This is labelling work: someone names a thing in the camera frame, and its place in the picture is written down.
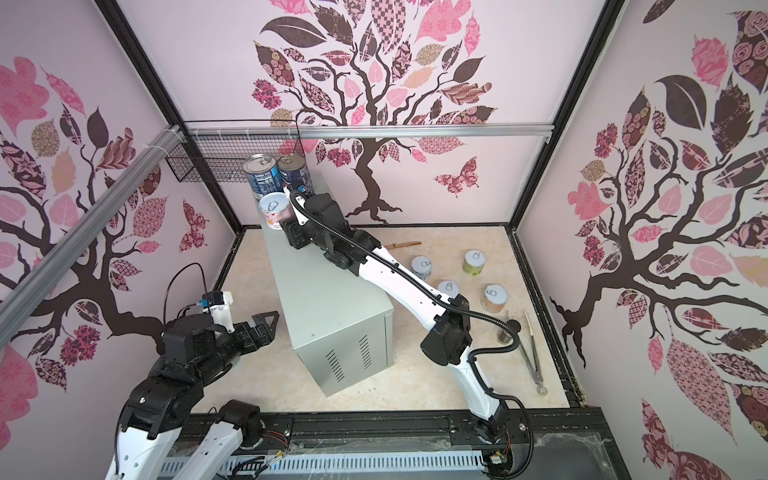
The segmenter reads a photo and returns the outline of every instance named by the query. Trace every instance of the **tree decal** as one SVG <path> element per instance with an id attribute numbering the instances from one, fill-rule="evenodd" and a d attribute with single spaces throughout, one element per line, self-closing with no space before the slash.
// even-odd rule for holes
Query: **tree decal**
<path id="1" fill-rule="evenodd" d="M 484 124 L 495 110 L 476 105 L 492 85 L 469 83 L 483 58 L 459 60 L 475 52 L 481 37 L 480 24 L 468 15 L 469 0 L 455 5 L 452 0 L 407 0 L 414 5 L 408 8 L 414 9 L 415 17 L 406 14 L 406 0 L 370 0 L 370 22 L 360 21 L 366 0 L 307 3 L 311 11 L 305 2 L 272 0 L 285 13 L 302 15 L 275 18 L 261 30 L 277 34 L 290 47 L 255 42 L 259 63 L 271 82 L 257 79 L 252 96 L 275 111 L 273 120 L 280 118 L 278 112 L 285 109 L 278 107 L 288 101 L 298 104 L 293 114 L 300 124 L 330 126 Z M 310 16 L 318 26 L 305 19 Z M 403 39 L 406 28 L 419 17 L 417 36 Z M 449 41 L 449 35 L 459 32 L 458 44 L 451 43 L 456 40 Z M 412 51 L 424 37 L 437 43 Z M 462 107 L 444 112 L 444 103 Z M 455 137 L 422 138 L 418 147 L 390 137 L 326 139 L 311 144 L 311 149 L 304 147 L 315 152 L 318 163 L 328 159 L 336 167 L 349 165 L 362 181 L 367 197 L 347 217 L 367 211 L 372 220 L 387 223 L 379 212 L 402 208 L 382 199 L 370 162 L 375 158 L 400 162 L 406 153 L 426 162 L 425 154 L 444 154 L 461 145 Z M 292 151 L 293 143 L 285 150 Z M 459 175 L 434 180 L 451 194 L 476 185 L 475 159 L 465 161 L 471 169 L 465 165 Z"/>
<path id="2" fill-rule="evenodd" d="M 764 63 L 766 13 L 737 12 L 733 17 L 738 22 L 737 43 L 762 41 Z M 586 293 L 576 310 L 551 301 L 565 321 L 566 348 L 572 337 L 586 367 L 582 330 L 596 302 L 608 290 L 617 290 L 617 311 L 627 312 L 629 328 L 648 334 L 654 371 L 666 363 L 680 391 L 731 437 L 733 392 L 745 415 L 733 421 L 747 420 L 765 439 L 766 390 L 737 382 L 768 379 L 765 366 L 743 355 L 763 348 L 768 333 L 740 326 L 737 318 L 716 319 L 707 307 L 731 304 L 768 315 L 768 306 L 734 289 L 749 283 L 768 287 L 768 258 L 755 255 L 768 246 L 768 215 L 753 213 L 768 201 L 768 136 L 762 148 L 753 141 L 742 144 L 760 132 L 750 95 L 763 105 L 768 92 L 763 77 L 750 76 L 751 70 L 738 72 L 736 52 L 733 65 L 727 65 L 729 55 L 720 40 L 695 38 L 693 54 L 691 70 L 698 80 L 677 74 L 657 80 L 666 91 L 665 105 L 651 105 L 641 89 L 621 129 L 611 123 L 598 132 L 598 160 L 581 170 L 585 181 L 568 194 L 574 213 L 585 220 L 575 236 L 584 241 L 584 259 L 591 270 Z M 720 79 L 724 84 L 711 85 Z M 705 89 L 716 92 L 714 105 L 707 104 Z M 674 129 L 667 120 L 676 124 Z M 668 130 L 680 133 L 666 134 Z M 711 141 L 704 141 L 702 134 Z M 687 228 L 694 224 L 696 230 Z M 734 247 L 743 253 L 729 253 Z M 701 295 L 676 292 L 678 287 L 696 287 Z M 664 320 L 668 336 L 658 328 Z M 693 342 L 684 342 L 683 333 Z M 731 352 L 708 352 L 708 346 Z M 761 407 L 753 408 L 753 403 Z M 709 468 L 712 478 L 726 478 L 695 455 L 667 454 L 671 443 L 651 434 L 644 441 L 656 466 L 668 462 L 682 468 L 683 461 L 693 462 Z"/>
<path id="3" fill-rule="evenodd" d="M 18 78 L 13 77 L 13 88 L 34 92 L 36 98 L 57 94 L 61 110 L 46 112 L 38 106 L 25 107 L 27 98 L 24 96 L 4 97 L 4 118 L 14 111 L 21 112 L 21 117 L 15 119 L 18 121 L 7 122 L 12 130 L 21 121 L 53 114 L 51 120 L 40 123 L 32 131 L 29 139 L 38 158 L 22 147 L 21 139 L 14 140 L 6 136 L 8 132 L 0 132 L 2 158 L 11 174 L 10 183 L 15 183 L 0 187 L 0 231 L 6 240 L 15 238 L 12 242 L 0 242 L 0 269 L 18 268 L 21 264 L 18 278 L 0 273 L 0 283 L 11 290 L 51 251 L 61 233 L 66 234 L 95 204 L 96 186 L 103 183 L 109 188 L 114 183 L 108 171 L 125 169 L 136 155 L 136 149 L 131 145 L 133 132 L 130 128 L 111 139 L 98 108 L 86 115 L 80 97 L 66 82 L 47 73 L 51 93 L 46 87 L 34 84 L 36 69 L 31 61 L 19 57 L 14 64 L 18 75 L 11 74 Z M 0 76 L 7 73 L 7 68 L 0 67 Z M 55 124 L 66 137 L 61 141 L 62 145 Z M 51 158 L 41 161 L 42 156 Z M 44 162 L 52 164 L 50 178 L 41 168 Z M 87 178 L 76 178 L 75 162 L 86 166 Z M 98 354 L 99 342 L 106 336 L 128 333 L 150 336 L 157 351 L 162 353 L 164 326 L 160 320 L 121 312 L 115 299 L 116 291 L 130 291 L 128 278 L 141 275 L 130 257 L 153 253 L 160 246 L 149 240 L 160 229 L 165 216 L 166 198 L 151 196 L 159 185 L 160 175 L 158 167 L 72 265 L 71 271 L 77 276 L 77 282 L 43 300 L 31 315 L 45 317 L 47 321 L 41 326 L 20 330 L 13 336 L 12 340 L 20 336 L 38 336 L 27 357 L 34 365 L 37 377 L 45 382 L 66 390 L 67 368 L 93 359 Z M 140 238 L 132 244 L 119 244 L 133 236 Z"/>

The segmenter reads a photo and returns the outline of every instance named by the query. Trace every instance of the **vent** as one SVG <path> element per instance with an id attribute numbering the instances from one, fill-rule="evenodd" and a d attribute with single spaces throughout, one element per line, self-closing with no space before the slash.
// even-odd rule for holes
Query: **vent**
<path id="1" fill-rule="evenodd" d="M 368 348 L 368 336 L 364 336 L 360 339 L 360 355 L 362 355 L 362 365 L 365 368 L 371 366 L 371 350 Z"/>
<path id="2" fill-rule="evenodd" d="M 273 456 L 268 455 L 265 461 Z M 240 455 L 230 457 L 219 469 L 220 474 L 232 473 L 238 463 L 254 458 Z M 189 458 L 168 457 L 161 469 L 160 477 L 171 477 L 181 470 Z M 245 471 L 253 471 L 263 463 L 247 465 Z M 455 472 L 482 471 L 482 453 L 460 452 L 382 452 L 382 453 L 330 453 L 317 455 L 288 455 L 284 460 L 271 465 L 263 475 L 274 474 L 342 474 L 373 472 Z"/>
<path id="3" fill-rule="evenodd" d="M 341 382 L 344 380 L 344 372 L 341 370 L 341 363 L 339 363 L 339 359 L 336 358 L 336 352 L 333 350 L 328 352 L 328 355 L 326 355 L 326 360 L 328 360 L 328 365 L 331 367 L 331 373 L 333 373 L 333 376 L 336 377 L 336 381 Z"/>

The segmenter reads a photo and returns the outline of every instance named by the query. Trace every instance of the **beige marble surface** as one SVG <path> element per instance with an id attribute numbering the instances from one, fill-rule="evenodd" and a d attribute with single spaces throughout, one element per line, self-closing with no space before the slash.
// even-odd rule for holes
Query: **beige marble surface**
<path id="1" fill-rule="evenodd" d="M 473 310 L 484 312 L 480 297 L 487 285 L 502 285 L 509 292 L 506 309 L 510 314 L 522 319 L 523 312 L 527 311 L 531 318 L 548 394 L 540 396 L 536 393 L 535 384 L 518 351 L 480 357 L 479 363 L 490 385 L 497 392 L 517 396 L 529 408 L 568 407 L 503 227 L 366 230 L 384 244 L 420 240 L 422 245 L 392 250 L 393 256 L 405 265 L 410 265 L 413 257 L 418 255 L 430 257 L 433 267 L 428 283 L 437 287 L 442 280 L 454 280 Z M 464 253 L 472 249 L 482 251 L 488 259 L 482 273 L 474 277 L 462 272 Z M 223 289 L 230 290 L 234 296 L 232 311 L 235 322 L 242 322 L 254 313 L 271 310 L 282 313 L 260 230 L 246 233 Z M 464 396 L 450 371 L 432 363 L 419 348 L 426 331 L 404 306 L 395 300 L 392 304 L 395 306 L 394 366 L 325 397 L 291 348 L 287 328 L 281 318 L 275 341 L 258 352 L 242 357 L 227 375 L 208 386 L 205 397 L 193 411 L 207 412 L 210 407 L 221 407 L 230 399 L 253 403 L 264 412 L 465 409 Z M 503 311 L 495 316 L 507 319 Z M 522 341 L 528 346 L 528 329 L 525 321 L 521 323 Z M 472 319 L 472 346 L 499 346 L 497 332 L 498 327 Z"/>

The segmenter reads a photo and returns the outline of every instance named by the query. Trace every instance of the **white can lid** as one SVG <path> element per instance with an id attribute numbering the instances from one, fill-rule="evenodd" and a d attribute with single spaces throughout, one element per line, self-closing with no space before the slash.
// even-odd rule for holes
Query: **white can lid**
<path id="1" fill-rule="evenodd" d="M 485 265 L 485 255 L 480 250 L 470 250 L 464 255 L 464 260 L 472 266 Z"/>
<path id="2" fill-rule="evenodd" d="M 416 257 L 411 260 L 411 270 L 419 273 L 427 273 L 432 270 L 432 261 L 428 257 Z"/>
<path id="3" fill-rule="evenodd" d="M 485 288 L 485 298 L 494 305 L 504 305 L 507 303 L 509 295 L 507 290 L 501 285 L 488 285 Z"/>
<path id="4" fill-rule="evenodd" d="M 454 282 L 453 280 L 443 280 L 437 286 L 437 290 L 440 290 L 445 295 L 448 295 L 451 298 L 456 298 L 456 296 L 459 295 L 462 292 L 458 288 L 458 284 L 456 282 Z"/>
<path id="5" fill-rule="evenodd" d="M 279 212 L 285 210 L 288 203 L 288 196 L 283 192 L 272 192 L 259 200 L 259 208 L 267 213 Z"/>

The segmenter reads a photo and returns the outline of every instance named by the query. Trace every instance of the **silver metal bar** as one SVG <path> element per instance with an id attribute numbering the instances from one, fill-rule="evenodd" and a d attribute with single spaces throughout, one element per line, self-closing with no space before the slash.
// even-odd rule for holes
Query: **silver metal bar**
<path id="1" fill-rule="evenodd" d="M 114 184 L 96 200 L 72 230 L 56 243 L 36 268 L 3 300 L 0 305 L 0 349 L 7 344 L 48 292 L 69 270 L 101 229 L 128 200 L 136 187 L 163 160 L 166 151 L 178 145 L 178 127 L 166 127 L 131 162 Z"/>
<path id="2" fill-rule="evenodd" d="M 299 127 L 301 138 L 548 137 L 552 124 L 376 125 Z M 295 127 L 189 127 L 190 135 L 296 134 Z"/>

